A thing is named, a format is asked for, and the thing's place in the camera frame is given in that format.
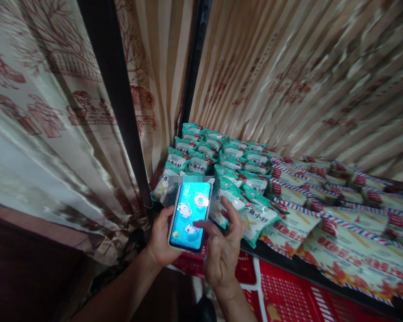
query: fabric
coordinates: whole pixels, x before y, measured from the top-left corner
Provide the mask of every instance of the fabric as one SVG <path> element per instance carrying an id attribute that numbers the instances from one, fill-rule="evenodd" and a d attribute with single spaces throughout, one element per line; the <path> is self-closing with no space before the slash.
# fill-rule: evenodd
<path id="1" fill-rule="evenodd" d="M 403 181 L 403 1 L 213 1 L 190 122 Z"/>
<path id="2" fill-rule="evenodd" d="M 175 135 L 193 2 L 116 7 L 151 178 Z M 115 256 L 149 225 L 76 0 L 0 0 L 0 204 L 101 234 Z"/>

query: beige curtain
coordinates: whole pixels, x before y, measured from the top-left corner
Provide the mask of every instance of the beige curtain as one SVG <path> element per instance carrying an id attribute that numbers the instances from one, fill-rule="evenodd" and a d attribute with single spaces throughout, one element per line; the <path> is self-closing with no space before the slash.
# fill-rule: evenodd
<path id="1" fill-rule="evenodd" d="M 403 181 L 403 0 L 213 1 L 190 121 Z"/>
<path id="2" fill-rule="evenodd" d="M 176 127 L 193 2 L 116 5 L 151 177 Z M 76 0 L 0 0 L 0 203 L 103 235 L 112 261 L 149 224 Z"/>

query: cartoon character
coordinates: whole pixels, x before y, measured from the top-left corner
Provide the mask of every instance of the cartoon character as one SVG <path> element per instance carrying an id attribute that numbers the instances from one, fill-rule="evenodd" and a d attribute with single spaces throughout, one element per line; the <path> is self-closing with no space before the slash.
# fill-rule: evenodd
<path id="1" fill-rule="evenodd" d="M 177 209 L 179 210 L 180 214 L 185 218 L 188 219 L 191 217 L 191 209 L 188 207 L 186 203 L 178 204 Z"/>
<path id="2" fill-rule="evenodd" d="M 188 224 L 188 225 L 185 227 L 185 231 L 186 231 L 188 234 L 190 234 L 190 235 L 195 234 L 195 233 L 198 232 L 200 229 L 201 229 L 201 228 L 194 227 L 194 226 L 192 226 L 192 225 L 190 225 L 190 224 Z"/>

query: phone screen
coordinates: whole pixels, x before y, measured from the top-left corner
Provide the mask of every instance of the phone screen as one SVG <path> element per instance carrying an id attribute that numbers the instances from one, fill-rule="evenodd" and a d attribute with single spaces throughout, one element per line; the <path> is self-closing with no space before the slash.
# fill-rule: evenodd
<path id="1" fill-rule="evenodd" d="M 206 219 L 211 187 L 209 182 L 191 182 L 181 186 L 170 245 L 189 251 L 201 249 L 203 229 L 194 227 L 193 222 Z"/>

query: red plastic basket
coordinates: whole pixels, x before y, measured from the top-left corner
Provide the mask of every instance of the red plastic basket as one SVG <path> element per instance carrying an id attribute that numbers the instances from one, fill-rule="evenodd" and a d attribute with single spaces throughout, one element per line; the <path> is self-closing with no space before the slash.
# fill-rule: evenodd
<path id="1" fill-rule="evenodd" d="M 393 321 L 266 262 L 260 261 L 260 271 L 270 322 Z"/>
<path id="2" fill-rule="evenodd" d="M 172 264 L 185 274 L 205 278 L 203 274 L 203 262 L 206 257 L 206 246 L 203 246 L 199 254 L 182 253 L 182 255 Z M 239 261 L 236 267 L 236 278 L 239 283 L 255 285 L 254 261 L 252 255 L 240 251 Z"/>

